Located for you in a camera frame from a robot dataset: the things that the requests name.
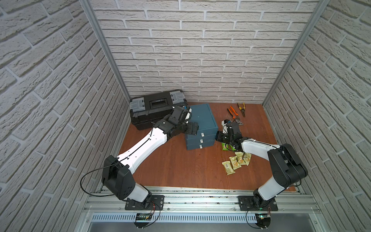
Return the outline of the teal drawer cabinet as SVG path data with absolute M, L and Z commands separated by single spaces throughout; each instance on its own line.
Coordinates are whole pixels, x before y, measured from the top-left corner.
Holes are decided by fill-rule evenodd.
M 190 122 L 199 124 L 198 131 L 218 131 L 218 125 L 208 103 L 192 105 L 192 117 Z

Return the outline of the teal bottom drawer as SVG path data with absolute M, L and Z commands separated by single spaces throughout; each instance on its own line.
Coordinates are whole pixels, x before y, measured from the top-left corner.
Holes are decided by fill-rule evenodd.
M 215 140 L 210 140 L 210 141 L 204 141 L 203 143 L 198 142 L 194 144 L 187 144 L 186 148 L 187 150 L 194 150 L 194 149 L 203 149 L 207 147 L 212 147 L 214 145 Z

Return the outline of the beige cookie packet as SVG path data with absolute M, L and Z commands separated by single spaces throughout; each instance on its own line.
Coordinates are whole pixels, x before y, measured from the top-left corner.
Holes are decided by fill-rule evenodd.
M 244 161 L 244 163 L 245 163 L 246 166 L 248 166 L 250 164 L 251 157 L 252 157 L 252 154 L 250 154 L 250 153 L 244 153 L 244 155 L 243 155 L 243 161 Z
M 241 165 L 238 163 L 237 156 L 229 157 L 229 159 L 231 161 L 233 170 L 241 168 Z
M 245 162 L 245 153 L 244 152 L 235 152 L 235 155 L 236 155 L 236 160 L 237 162 L 240 164 L 240 165 L 247 165 L 246 162 Z
M 225 168 L 225 171 L 227 173 L 227 176 L 232 175 L 232 174 L 235 173 L 235 171 L 234 171 L 234 169 L 233 169 L 232 164 L 231 164 L 230 161 L 224 161 L 224 162 L 222 162 L 222 165 Z

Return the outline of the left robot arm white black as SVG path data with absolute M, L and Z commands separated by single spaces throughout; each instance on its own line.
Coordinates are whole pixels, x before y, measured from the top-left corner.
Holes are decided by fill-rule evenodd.
M 107 157 L 103 167 L 89 173 L 103 170 L 102 184 L 111 191 L 112 196 L 121 201 L 130 199 L 139 203 L 148 202 L 149 190 L 136 183 L 133 177 L 137 168 L 171 138 L 181 133 L 196 135 L 198 129 L 197 122 L 181 122 L 175 125 L 169 120 L 162 119 L 155 123 L 151 131 L 131 149 L 117 157 Z

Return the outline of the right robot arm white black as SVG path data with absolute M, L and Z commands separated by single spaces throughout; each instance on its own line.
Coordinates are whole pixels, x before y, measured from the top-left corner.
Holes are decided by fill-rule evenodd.
M 235 151 L 250 153 L 270 163 L 272 177 L 254 191 L 251 203 L 260 209 L 266 207 L 279 193 L 308 176 L 307 168 L 290 144 L 271 145 L 243 137 L 237 122 L 225 120 L 215 139 L 230 145 Z

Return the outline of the black plastic toolbox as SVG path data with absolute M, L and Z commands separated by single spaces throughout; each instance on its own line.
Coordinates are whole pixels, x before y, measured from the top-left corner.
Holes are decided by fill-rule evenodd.
M 166 91 L 133 98 L 130 100 L 131 123 L 137 130 L 152 127 L 152 123 L 170 114 L 173 106 L 186 102 L 185 95 L 180 90 Z

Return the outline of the right controller board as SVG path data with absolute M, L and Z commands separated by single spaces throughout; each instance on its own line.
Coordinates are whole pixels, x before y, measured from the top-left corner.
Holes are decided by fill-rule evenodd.
M 271 224 L 271 216 L 268 214 L 255 214 L 256 225 L 261 229 L 268 229 Z

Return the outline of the controller board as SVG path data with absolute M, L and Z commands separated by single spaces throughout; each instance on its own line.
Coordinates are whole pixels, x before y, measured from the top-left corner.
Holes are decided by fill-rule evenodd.
M 261 229 L 268 229 L 271 224 L 271 216 L 268 214 L 255 214 L 256 225 Z
M 137 227 L 137 229 L 144 229 L 152 225 L 155 221 L 155 216 L 151 213 L 137 213 L 135 216 L 134 225 Z

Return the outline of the right corner aluminium profile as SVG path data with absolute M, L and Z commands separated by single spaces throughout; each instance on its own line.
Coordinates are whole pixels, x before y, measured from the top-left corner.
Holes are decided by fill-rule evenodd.
M 298 37 L 295 45 L 293 46 L 293 49 L 291 50 L 287 60 L 285 61 L 283 67 L 281 68 L 277 78 L 275 79 L 272 87 L 270 88 L 266 98 L 264 99 L 264 101 L 262 103 L 263 107 L 266 107 L 268 105 L 271 97 L 275 93 L 275 90 L 278 88 L 278 85 L 280 84 L 280 82 L 284 78 L 285 73 L 288 71 L 289 67 L 291 66 L 291 64 L 294 61 L 294 59 L 296 58 L 296 56 L 299 54 L 301 48 L 303 47 L 303 45 L 307 41 L 310 33 L 312 32 L 315 25 L 319 21 L 321 15 L 323 14 L 323 12 L 326 9 L 329 2 L 330 2 L 330 0 L 320 0 L 318 2 L 316 8 L 314 9 L 314 11 L 313 11 L 312 15 L 310 16 L 308 22 L 306 23 L 302 33 L 300 34 L 300 36 Z

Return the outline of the corner aluminium profile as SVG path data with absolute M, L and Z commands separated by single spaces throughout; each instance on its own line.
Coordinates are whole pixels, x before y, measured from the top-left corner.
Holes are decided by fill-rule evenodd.
M 121 90 L 123 91 L 123 94 L 125 96 L 125 99 L 127 100 L 127 102 L 130 101 L 130 95 L 128 93 L 128 90 L 125 86 L 125 83 L 122 79 L 122 76 L 121 76 L 121 73 L 119 71 L 119 68 L 118 68 L 118 65 L 114 59 L 114 56 L 113 56 L 113 53 L 109 47 L 109 44 L 103 34 L 103 30 L 100 26 L 100 23 L 99 23 L 99 20 L 97 19 L 96 15 L 95 15 L 95 12 L 94 12 L 94 9 L 90 3 L 90 1 L 88 0 L 81 0 L 80 1 L 83 9 L 84 9 L 84 12 L 85 14 L 87 15 L 87 18 L 92 26 L 92 29 L 94 30 L 94 33 L 96 35 L 96 38 L 99 42 L 99 44 L 101 45 L 101 48 L 107 58 L 107 61 L 108 61 L 108 64 L 110 65 L 112 71 L 113 71 L 113 74 L 116 78 L 116 80 L 118 81 L 118 84 L 121 88 Z
M 275 90 L 278 88 L 278 85 L 280 84 L 280 82 L 284 78 L 285 73 L 288 71 L 289 67 L 291 66 L 291 64 L 294 61 L 294 59 L 296 58 L 296 56 L 299 54 L 301 48 L 303 47 L 303 45 L 307 41 L 310 33 L 312 32 L 315 25 L 319 21 L 321 15 L 323 14 L 323 12 L 326 9 L 329 2 L 330 2 L 330 0 L 320 0 L 318 2 L 316 8 L 314 9 L 314 11 L 313 11 L 312 15 L 310 16 L 308 22 L 306 23 L 302 33 L 300 34 L 300 36 L 298 37 L 295 45 L 293 46 L 293 49 L 291 50 L 287 60 L 285 61 L 283 67 L 281 68 L 277 78 L 275 79 L 272 87 L 270 88 L 266 98 L 264 99 L 264 101 L 262 103 L 263 107 L 266 107 L 268 105 L 271 97 L 275 93 Z

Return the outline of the left corner aluminium profile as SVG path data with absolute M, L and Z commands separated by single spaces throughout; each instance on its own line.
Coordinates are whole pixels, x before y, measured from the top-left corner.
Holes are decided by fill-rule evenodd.
M 122 76 L 121 76 L 121 73 L 119 71 L 119 68 L 118 68 L 118 65 L 114 59 L 114 56 L 113 56 L 113 53 L 109 47 L 109 44 L 103 34 L 103 30 L 100 26 L 100 23 L 99 23 L 99 20 L 97 19 L 96 15 L 95 15 L 95 12 L 94 12 L 94 9 L 90 3 L 90 1 L 88 0 L 81 0 L 80 1 L 83 9 L 84 9 L 84 12 L 85 14 L 87 15 L 87 18 L 92 26 L 92 29 L 94 30 L 94 33 L 96 35 L 96 38 L 99 42 L 99 44 L 101 45 L 101 48 L 107 58 L 107 61 L 108 61 L 108 64 L 110 65 L 112 71 L 113 71 L 113 74 L 116 78 L 116 80 L 118 81 L 118 84 L 121 88 L 121 90 L 123 91 L 123 94 L 125 96 L 125 99 L 127 100 L 127 102 L 130 101 L 130 95 L 128 93 L 128 90 L 125 86 L 125 83 L 122 79 Z

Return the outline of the orange handled pliers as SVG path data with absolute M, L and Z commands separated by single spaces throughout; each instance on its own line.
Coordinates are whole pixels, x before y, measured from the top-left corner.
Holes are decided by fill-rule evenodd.
M 238 125 L 242 126 L 243 123 L 240 121 L 240 117 L 238 113 L 234 110 L 234 108 L 230 106 L 227 110 L 229 114 L 232 116 L 233 121 L 236 122 Z

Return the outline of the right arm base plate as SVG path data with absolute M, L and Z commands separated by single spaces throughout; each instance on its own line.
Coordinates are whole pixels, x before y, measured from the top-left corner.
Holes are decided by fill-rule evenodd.
M 259 196 L 238 196 L 241 211 L 278 211 L 275 198 L 263 200 Z

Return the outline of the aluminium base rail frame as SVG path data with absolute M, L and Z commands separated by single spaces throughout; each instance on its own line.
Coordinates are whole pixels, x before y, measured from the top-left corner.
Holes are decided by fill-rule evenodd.
M 278 211 L 241 211 L 238 196 L 253 196 L 250 190 L 151 187 L 152 195 L 164 195 L 163 209 L 125 210 L 126 201 L 121 201 L 106 188 L 101 193 L 88 197 L 83 212 L 75 227 L 76 232 L 86 232 L 94 222 L 134 223 L 137 213 L 151 213 L 155 224 L 175 223 L 250 223 L 256 225 L 255 214 L 268 214 L 271 223 L 278 216 L 288 216 L 290 222 L 284 228 L 298 222 L 297 216 L 309 217 L 309 227 L 316 232 L 328 232 L 329 227 L 312 195 L 283 192 L 275 197 Z

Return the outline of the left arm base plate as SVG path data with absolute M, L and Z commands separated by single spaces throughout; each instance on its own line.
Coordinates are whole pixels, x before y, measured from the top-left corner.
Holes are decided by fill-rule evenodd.
M 128 198 L 126 200 L 125 210 L 157 210 L 163 209 L 164 195 L 148 195 L 143 202 L 138 202 Z

